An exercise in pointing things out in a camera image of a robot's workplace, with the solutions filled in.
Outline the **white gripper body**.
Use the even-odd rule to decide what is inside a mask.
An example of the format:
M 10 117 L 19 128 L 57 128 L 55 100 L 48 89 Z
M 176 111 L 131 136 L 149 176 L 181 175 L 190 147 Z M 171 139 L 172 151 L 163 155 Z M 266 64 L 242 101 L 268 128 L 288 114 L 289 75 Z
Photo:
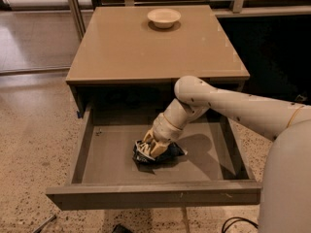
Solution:
M 172 125 L 164 113 L 160 113 L 154 120 L 152 131 L 158 142 L 175 142 L 182 134 L 182 130 Z

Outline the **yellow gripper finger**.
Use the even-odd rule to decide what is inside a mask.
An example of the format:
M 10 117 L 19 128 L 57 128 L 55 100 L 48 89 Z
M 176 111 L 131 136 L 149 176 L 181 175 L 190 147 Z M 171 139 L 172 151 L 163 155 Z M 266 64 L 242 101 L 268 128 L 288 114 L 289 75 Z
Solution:
M 149 129 L 143 138 L 143 142 L 149 144 L 154 139 L 153 129 Z
M 158 142 L 156 140 L 152 140 L 150 156 L 152 158 L 156 158 L 156 157 L 160 156 L 161 154 L 163 154 L 167 150 L 168 146 L 169 146 L 168 143 L 163 143 L 163 142 Z

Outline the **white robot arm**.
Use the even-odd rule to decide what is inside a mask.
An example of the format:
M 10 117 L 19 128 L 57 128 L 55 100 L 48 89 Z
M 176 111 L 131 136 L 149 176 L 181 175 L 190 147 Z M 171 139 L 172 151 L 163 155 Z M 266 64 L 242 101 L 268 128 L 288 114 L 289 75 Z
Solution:
M 144 137 L 142 153 L 154 159 L 188 122 L 212 109 L 271 140 L 259 204 L 259 233 L 311 233 L 311 107 L 215 88 L 181 77 L 175 99 Z

